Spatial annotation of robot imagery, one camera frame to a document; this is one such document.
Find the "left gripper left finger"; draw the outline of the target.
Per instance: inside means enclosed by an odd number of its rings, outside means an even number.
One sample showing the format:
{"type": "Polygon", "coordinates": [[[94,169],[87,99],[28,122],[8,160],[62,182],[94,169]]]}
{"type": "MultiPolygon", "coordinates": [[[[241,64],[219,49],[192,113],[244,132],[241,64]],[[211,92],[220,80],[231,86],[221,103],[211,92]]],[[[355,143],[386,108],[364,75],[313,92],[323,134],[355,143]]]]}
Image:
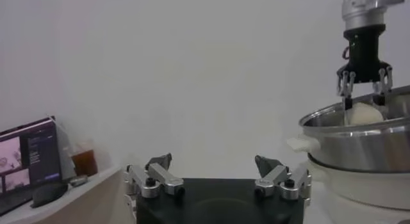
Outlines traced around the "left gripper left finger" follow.
{"type": "Polygon", "coordinates": [[[168,153],[159,157],[152,157],[142,167],[129,164],[124,172],[125,195],[141,195],[143,198],[156,198],[163,191],[179,198],[185,193],[185,182],[169,172],[172,154],[168,153]]]}

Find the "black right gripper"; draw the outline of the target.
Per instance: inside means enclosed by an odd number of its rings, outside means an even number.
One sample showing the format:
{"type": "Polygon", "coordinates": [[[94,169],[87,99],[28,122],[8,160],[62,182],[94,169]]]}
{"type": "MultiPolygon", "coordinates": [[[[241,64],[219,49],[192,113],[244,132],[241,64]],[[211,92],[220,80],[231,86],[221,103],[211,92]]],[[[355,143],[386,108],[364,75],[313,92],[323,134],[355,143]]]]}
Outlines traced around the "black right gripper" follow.
{"type": "Polygon", "coordinates": [[[352,108],[354,83],[373,83],[373,103],[386,104],[386,96],[393,86],[393,68],[379,59],[379,37],[385,24],[376,24],[343,32],[348,40],[348,62],[337,71],[337,95],[342,98],[343,109],[352,108]]]}

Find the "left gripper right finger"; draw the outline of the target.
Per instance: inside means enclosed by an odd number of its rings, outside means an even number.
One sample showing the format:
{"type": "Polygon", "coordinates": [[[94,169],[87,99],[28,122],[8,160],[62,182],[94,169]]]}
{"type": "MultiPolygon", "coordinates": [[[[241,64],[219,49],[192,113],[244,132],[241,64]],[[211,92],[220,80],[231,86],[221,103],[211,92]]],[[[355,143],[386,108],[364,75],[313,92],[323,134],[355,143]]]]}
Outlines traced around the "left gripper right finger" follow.
{"type": "Polygon", "coordinates": [[[284,200],[310,200],[311,174],[306,166],[291,171],[279,160],[256,155],[255,163],[261,178],[255,180],[255,194],[259,199],[275,195],[284,200]]]}

